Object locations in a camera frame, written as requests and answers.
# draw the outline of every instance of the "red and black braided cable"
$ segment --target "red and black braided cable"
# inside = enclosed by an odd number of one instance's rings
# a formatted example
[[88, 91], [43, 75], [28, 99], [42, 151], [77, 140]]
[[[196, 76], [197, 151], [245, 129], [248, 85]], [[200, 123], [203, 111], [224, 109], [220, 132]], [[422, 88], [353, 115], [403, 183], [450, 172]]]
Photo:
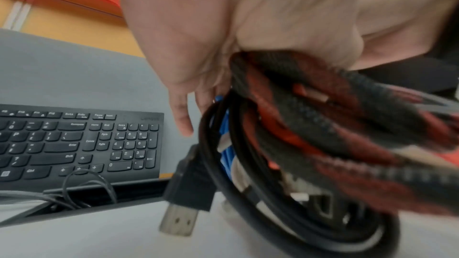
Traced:
[[459, 106], [300, 53], [232, 56], [247, 140], [271, 168], [370, 207], [458, 215]]

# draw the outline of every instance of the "key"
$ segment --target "key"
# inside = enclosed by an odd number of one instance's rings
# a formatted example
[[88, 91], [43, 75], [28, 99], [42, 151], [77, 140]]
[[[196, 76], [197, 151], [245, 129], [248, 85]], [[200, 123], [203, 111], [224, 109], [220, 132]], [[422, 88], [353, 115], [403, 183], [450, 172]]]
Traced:
[[77, 119], [89, 119], [89, 113], [77, 113]]
[[32, 142], [38, 142], [42, 141], [44, 139], [45, 132], [40, 131], [40, 132], [32, 132], [29, 137], [29, 141]]
[[7, 167], [10, 161], [11, 156], [0, 156], [0, 168]]
[[71, 143], [47, 143], [44, 152], [74, 152], [78, 150], [80, 142]]
[[138, 141], [137, 142], [137, 149], [145, 149], [147, 148], [147, 141]]
[[125, 140], [126, 133], [125, 132], [116, 132], [115, 140]]
[[0, 120], [0, 130], [4, 130], [7, 127], [8, 123], [8, 120]]
[[104, 170], [104, 165], [103, 164], [93, 164], [89, 168], [93, 172], [101, 173]]
[[60, 118], [62, 116], [62, 112], [48, 112], [46, 118]]
[[83, 137], [82, 132], [64, 132], [61, 140], [64, 141], [80, 141]]
[[101, 122], [96, 122], [96, 123], [90, 123], [89, 124], [89, 130], [91, 130], [91, 131], [99, 131], [101, 127], [102, 127], [102, 123]]
[[126, 137], [127, 140], [136, 140], [137, 139], [137, 132], [128, 132], [128, 136]]
[[0, 132], [0, 142], [8, 141], [10, 136], [11, 136], [11, 132], [7, 132], [7, 131]]
[[133, 151], [133, 150], [131, 150], [131, 151], [125, 151], [125, 152], [123, 153], [123, 159], [124, 159], [124, 160], [133, 159], [133, 157], [134, 157], [134, 151]]
[[18, 131], [24, 129], [25, 121], [11, 121], [8, 126], [9, 130]]
[[27, 122], [27, 124], [25, 125], [25, 129], [26, 130], [29, 130], [29, 131], [36, 131], [38, 129], [40, 129], [40, 127], [42, 126], [43, 122]]
[[26, 152], [27, 153], [40, 153], [43, 150], [43, 145], [44, 145], [44, 143], [42, 143], [42, 142], [41, 143], [31, 143], [27, 147]]
[[72, 163], [75, 159], [75, 154], [38, 154], [32, 155], [30, 165], [54, 165]]
[[116, 114], [105, 114], [105, 120], [116, 120]]
[[156, 148], [158, 143], [158, 132], [150, 132], [150, 138], [148, 139], [148, 149]]
[[28, 132], [22, 131], [22, 132], [14, 132], [13, 136], [11, 137], [10, 141], [11, 142], [23, 142], [27, 139], [29, 136]]
[[27, 143], [13, 143], [8, 149], [9, 154], [21, 154], [27, 147]]
[[134, 166], [132, 167], [135, 170], [141, 170], [143, 168], [144, 161], [134, 161]]
[[99, 142], [96, 146], [96, 150], [98, 151], [105, 151], [109, 149], [110, 142], [109, 141], [104, 141], [104, 142]]
[[92, 154], [89, 155], [82, 155], [77, 158], [79, 164], [87, 164], [91, 163], [92, 161]]
[[139, 132], [137, 139], [138, 140], [146, 140], [148, 138], [148, 134], [146, 132]]
[[45, 118], [46, 115], [48, 115], [48, 112], [44, 112], [44, 111], [34, 111], [32, 113], [32, 117], [34, 118]]
[[115, 126], [115, 124], [113, 124], [113, 123], [104, 123], [102, 125], [102, 130], [103, 131], [112, 131], [113, 130], [113, 126]]
[[99, 140], [110, 140], [111, 139], [111, 132], [101, 132], [99, 136]]
[[129, 131], [137, 131], [137, 130], [139, 130], [139, 124], [137, 123], [129, 124]]
[[89, 164], [88, 165], [79, 165], [75, 168], [75, 171], [77, 175], [83, 175], [83, 174], [87, 174], [87, 172], [79, 172], [80, 170], [88, 170], [89, 169]]
[[145, 150], [138, 150], [135, 152], [135, 159], [144, 159], [145, 158]]
[[0, 173], [0, 182], [12, 182], [21, 178], [23, 168], [12, 168]]
[[122, 150], [124, 147], [124, 141], [117, 141], [113, 144], [113, 150]]
[[123, 154], [123, 153], [122, 153], [121, 151], [114, 151], [114, 152], [112, 152], [111, 155], [110, 155], [110, 160], [111, 160], [111, 161], [118, 161], [118, 160], [121, 159], [121, 155], [122, 155], [122, 154]]
[[92, 116], [92, 118], [93, 118], [94, 120], [103, 120], [104, 117], [105, 117], [105, 114], [94, 114], [94, 115]]
[[149, 127], [148, 124], [142, 123], [140, 125], [140, 131], [148, 131], [148, 127]]
[[29, 163], [30, 155], [21, 155], [13, 157], [10, 166], [21, 167], [26, 166]]
[[83, 142], [83, 151], [93, 151], [96, 149], [97, 137], [99, 132], [86, 133], [86, 140]]
[[61, 137], [60, 132], [48, 132], [44, 140], [49, 141], [49, 142], [58, 141], [60, 137]]
[[0, 117], [14, 117], [18, 111], [14, 110], [2, 110], [0, 111]]
[[58, 130], [64, 131], [79, 131], [86, 128], [86, 122], [60, 122], [57, 126]]
[[24, 172], [22, 179], [36, 180], [40, 178], [45, 178], [49, 175], [50, 171], [51, 166], [37, 166], [35, 168], [29, 168]]
[[145, 168], [153, 168], [156, 163], [156, 150], [148, 150]]
[[30, 117], [32, 116], [32, 111], [18, 111], [16, 117]]
[[118, 126], [116, 127], [116, 130], [118, 131], [126, 131], [127, 129], [128, 129], [127, 123], [118, 124]]
[[56, 121], [48, 121], [43, 124], [42, 129], [46, 131], [56, 130], [58, 122]]
[[75, 166], [63, 166], [61, 169], [59, 169], [59, 176], [68, 176]]
[[132, 168], [131, 161], [119, 161], [119, 162], [112, 162], [109, 163], [109, 167], [107, 168], [108, 172], [123, 172], [128, 171]]
[[62, 118], [64, 119], [75, 119], [76, 117], [77, 117], [77, 114], [73, 112], [65, 112], [64, 116], [62, 116]]
[[0, 154], [4, 154], [7, 148], [8, 144], [0, 143]]
[[135, 141], [127, 141], [126, 145], [124, 145], [124, 149], [134, 149], [135, 148]]

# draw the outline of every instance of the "hand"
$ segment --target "hand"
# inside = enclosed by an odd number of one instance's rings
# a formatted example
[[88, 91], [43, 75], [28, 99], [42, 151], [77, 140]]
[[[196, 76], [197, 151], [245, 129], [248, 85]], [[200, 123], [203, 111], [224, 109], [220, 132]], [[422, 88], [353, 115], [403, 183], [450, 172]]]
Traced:
[[459, 0], [361, 0], [357, 27], [365, 48], [351, 69], [425, 54]]
[[349, 67], [362, 51], [358, 0], [121, 0], [130, 29], [191, 135], [187, 95], [203, 112], [230, 86], [239, 50], [288, 49]]

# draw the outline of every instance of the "keyboard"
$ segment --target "keyboard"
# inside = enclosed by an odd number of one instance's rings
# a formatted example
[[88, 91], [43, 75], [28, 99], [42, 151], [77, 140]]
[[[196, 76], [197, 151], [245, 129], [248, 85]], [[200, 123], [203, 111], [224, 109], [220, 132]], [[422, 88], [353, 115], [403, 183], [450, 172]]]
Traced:
[[[0, 190], [54, 192], [72, 171], [111, 184], [159, 178], [164, 114], [0, 104]], [[90, 180], [76, 172], [69, 187]]]

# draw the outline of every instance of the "cable connector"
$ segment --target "cable connector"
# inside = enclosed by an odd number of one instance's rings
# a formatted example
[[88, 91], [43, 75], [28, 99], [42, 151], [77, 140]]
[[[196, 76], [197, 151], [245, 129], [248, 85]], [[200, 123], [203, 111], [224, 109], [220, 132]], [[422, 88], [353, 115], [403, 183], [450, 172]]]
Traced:
[[164, 192], [170, 203], [159, 230], [176, 236], [190, 236], [199, 211], [210, 211], [215, 194], [198, 145], [193, 145], [181, 160]]

